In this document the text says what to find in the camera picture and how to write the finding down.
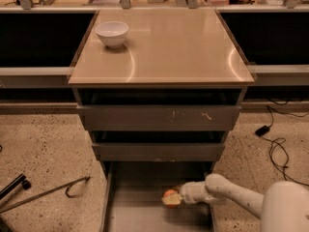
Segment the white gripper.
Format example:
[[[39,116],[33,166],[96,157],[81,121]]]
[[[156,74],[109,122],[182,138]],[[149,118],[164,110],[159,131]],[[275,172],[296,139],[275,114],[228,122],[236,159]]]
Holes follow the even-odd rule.
[[[162,202],[166,206],[178,206],[182,201],[186,204],[211,202],[211,196],[206,189],[205,182],[188,182],[181,187],[172,187],[172,190],[176,192],[166,193],[162,197]]]

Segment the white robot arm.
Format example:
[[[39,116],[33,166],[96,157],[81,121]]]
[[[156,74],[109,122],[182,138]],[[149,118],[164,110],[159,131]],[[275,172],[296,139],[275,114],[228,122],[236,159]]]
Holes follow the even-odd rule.
[[[188,182],[177,190],[166,190],[162,202],[167,207],[186,204],[214,204],[230,199],[260,220],[261,232],[309,232],[309,190],[299,184],[280,181],[265,194],[233,184],[219,174],[204,181]]]

